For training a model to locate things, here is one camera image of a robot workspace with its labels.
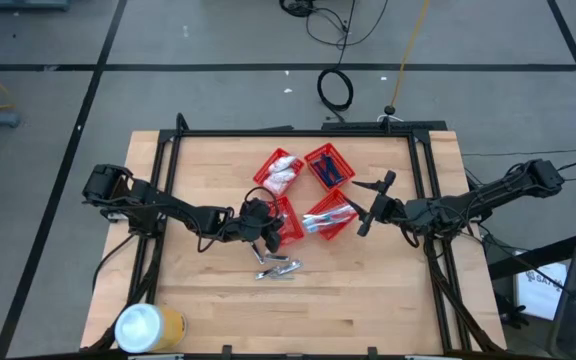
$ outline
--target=black metal frame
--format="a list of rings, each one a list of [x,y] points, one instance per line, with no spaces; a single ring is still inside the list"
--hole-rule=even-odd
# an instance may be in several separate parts
[[[172,153],[168,168],[168,176],[166,179],[165,191],[166,193],[172,192],[172,184],[175,177],[175,170],[177,165],[177,158],[179,157],[180,143],[183,137],[394,137],[406,138],[408,141],[408,148],[410,151],[410,161],[412,165],[413,178],[415,189],[418,198],[424,198],[426,191],[424,189],[421,166],[417,151],[417,142],[422,144],[425,161],[428,169],[428,177],[430,179],[430,187],[433,197],[441,196],[439,188],[439,179],[437,177],[437,170],[435,167],[434,156],[432,152],[432,144],[430,141],[429,131],[432,130],[447,130],[446,124],[443,121],[430,121],[430,122],[406,122],[406,123],[347,123],[347,124],[326,124],[322,126],[321,130],[291,130],[289,128],[280,127],[275,129],[264,130],[190,130],[179,114],[177,116],[177,129],[174,130],[161,130],[159,132],[159,139],[157,143],[157,150],[155,152],[155,160],[153,164],[153,171],[151,176],[152,184],[158,184],[158,179],[161,174],[162,159],[166,144],[172,141]],[[165,232],[154,239],[155,247],[163,247]],[[135,257],[135,267],[131,277],[131,290],[129,294],[134,292],[134,288],[139,283],[141,278],[142,267],[147,251],[147,240],[140,239]],[[446,274],[451,283],[451,286],[457,296],[461,299],[459,289],[457,269],[455,265],[452,248],[449,242],[441,244],[442,251],[444,252]],[[431,250],[431,256],[436,256],[434,247]],[[153,304],[156,293],[156,280],[148,290],[146,302]],[[437,312],[437,322],[439,333],[441,336],[441,344],[444,354],[453,350],[452,341],[450,337],[450,329],[448,326],[448,317],[446,314],[446,307],[444,304],[443,294],[441,290],[435,285],[432,285],[433,297],[435,301],[435,308]],[[457,328],[459,330],[459,339],[461,350],[472,350],[470,343],[470,336],[463,321],[456,317]],[[214,356],[221,356],[222,354],[212,354]],[[277,354],[266,354],[266,358],[276,357]]]

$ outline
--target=black equipment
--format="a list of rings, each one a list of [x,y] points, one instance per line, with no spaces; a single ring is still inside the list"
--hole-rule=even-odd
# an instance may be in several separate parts
[[[401,200],[386,195],[394,181],[395,173],[392,171],[388,171],[384,181],[353,181],[358,186],[378,193],[370,211],[346,200],[357,211],[359,220],[363,223],[357,231],[359,236],[366,236],[370,231],[370,224],[376,220],[399,226],[406,240],[414,247],[419,247],[417,236],[454,237],[468,226],[471,218],[486,214],[522,196],[546,198],[556,195],[564,183],[564,179],[550,161],[531,160],[513,166],[502,179],[463,195],[415,199],[404,205]]]
[[[261,237],[266,248],[274,253],[281,242],[277,231],[283,226],[283,219],[266,201],[248,200],[251,192],[241,205],[239,217],[234,217],[232,207],[193,206],[159,191],[147,181],[135,179],[126,168],[96,165],[82,194],[86,198],[84,203],[100,207],[105,218],[112,220],[116,214],[127,217],[131,234],[155,237],[163,231],[160,220],[169,216],[181,221],[199,238],[225,243],[253,242]]]
[[[490,337],[479,327],[476,320],[463,305],[459,295],[452,289],[450,282],[443,275],[434,256],[433,240],[451,241],[464,227],[470,228],[471,218],[486,215],[492,209],[504,205],[522,196],[546,198],[561,191],[564,179],[559,175],[550,161],[531,160],[511,167],[506,175],[497,181],[483,185],[476,190],[460,196],[443,196],[436,199],[416,199],[404,204],[387,194],[395,182],[395,173],[388,171],[383,181],[362,183],[353,181],[358,186],[377,192],[377,197],[370,211],[349,199],[346,201],[357,211],[362,225],[357,234],[366,236],[373,220],[383,224],[398,226],[404,238],[413,247],[419,247],[418,236],[424,236],[424,252],[428,257],[430,275],[434,285],[446,296],[484,352],[504,353]]]

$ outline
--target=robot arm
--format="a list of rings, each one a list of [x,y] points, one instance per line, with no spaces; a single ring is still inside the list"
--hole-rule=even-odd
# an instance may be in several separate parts
[[[161,217],[169,216],[200,238],[253,242],[262,237],[268,250],[274,253],[279,249],[277,231],[283,226],[283,219],[271,215],[271,207],[257,198],[245,199],[240,216],[234,217],[231,207],[193,206],[147,181],[135,179],[130,170],[113,165],[95,166],[82,194],[84,203],[100,207],[104,217],[111,213],[126,216],[130,232],[139,236],[153,237],[161,231]]]
[[[503,178],[459,196],[415,199],[403,204],[401,200],[386,195],[394,181],[395,173],[388,171],[384,181],[353,182],[378,193],[370,211],[346,199],[357,211],[362,222],[358,235],[366,236],[372,221],[376,220],[384,224],[397,225],[402,231],[412,233],[414,237],[455,236],[474,217],[522,196],[546,198],[556,195],[564,183],[564,179],[552,163],[541,159],[517,164],[510,168]]]

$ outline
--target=red basket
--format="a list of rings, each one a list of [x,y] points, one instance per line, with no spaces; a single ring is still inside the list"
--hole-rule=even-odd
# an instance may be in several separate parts
[[[331,187],[328,187],[328,185],[326,185],[326,183],[321,179],[321,177],[319,177],[319,174],[317,173],[317,171],[313,166],[313,163],[319,160],[322,155],[330,156],[332,158],[333,163],[335,164],[335,167],[337,168],[337,171],[339,171],[339,175],[344,177],[344,179],[341,182]],[[306,160],[306,163],[308,164],[308,168],[310,169],[310,171],[312,171],[312,173],[315,174],[315,178],[317,178],[321,186],[323,186],[324,189],[328,191],[337,189],[341,185],[345,184],[348,180],[350,180],[350,178],[355,176],[355,171],[350,167],[350,165],[348,165],[343,156],[341,156],[339,151],[337,151],[337,149],[335,149],[335,147],[332,146],[331,143],[327,143],[322,147],[320,147],[319,149],[311,152],[310,154],[306,155],[304,159]]]
[[[275,205],[272,201],[268,202],[270,206],[270,216],[275,216]],[[285,196],[277,199],[277,205],[279,205],[279,212],[281,214],[286,214],[287,217],[284,219],[284,226],[279,229],[279,236],[281,236],[281,246],[292,244],[295,241],[304,237],[304,231],[301,230],[301,224],[299,219],[297,219],[297,214],[293,210],[290,201]]]
[[[344,193],[341,192],[339,189],[332,190],[325,198],[323,198],[320,202],[317,203],[312,209],[310,209],[307,214],[321,214],[328,209],[332,209],[339,205],[347,204],[346,199],[344,198]],[[326,240],[332,240],[337,234],[346,227],[351,221],[355,220],[357,217],[357,213],[355,213],[350,220],[345,223],[341,223],[322,231],[319,231],[319,234]]]
[[[257,173],[255,174],[255,176],[252,178],[252,180],[257,183],[257,185],[259,186],[263,186],[264,185],[264,181],[266,180],[266,178],[268,178],[268,176],[270,176],[270,171],[268,171],[268,167],[274,163],[275,161],[277,161],[277,159],[279,159],[280,157],[284,157],[284,156],[288,156],[290,155],[289,152],[287,152],[286,150],[282,149],[282,148],[277,148],[277,150],[275,150],[274,153],[272,153],[272,155],[270,155],[270,157],[268,158],[268,160],[266,160],[266,162],[261,166],[261,169],[259,169],[259,171],[257,171]],[[301,172],[301,169],[304,167],[304,162],[296,159],[291,165],[290,167],[295,171],[295,178],[290,180],[290,182],[288,183],[288,185],[286,185],[283,189],[283,191],[280,194],[276,194],[277,196],[281,196],[283,193],[286,192],[286,190],[290,187],[290,185],[292,185],[293,182],[295,182],[295,180],[297,180],[297,176],[299,176],[299,173]]]

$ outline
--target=metal clamp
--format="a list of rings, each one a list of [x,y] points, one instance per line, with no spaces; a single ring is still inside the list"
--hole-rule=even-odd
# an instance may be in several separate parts
[[[286,266],[275,266],[264,272],[260,272],[255,276],[255,279],[261,280],[268,277],[275,280],[288,280],[284,275],[299,269],[303,265],[301,260],[295,260]]]

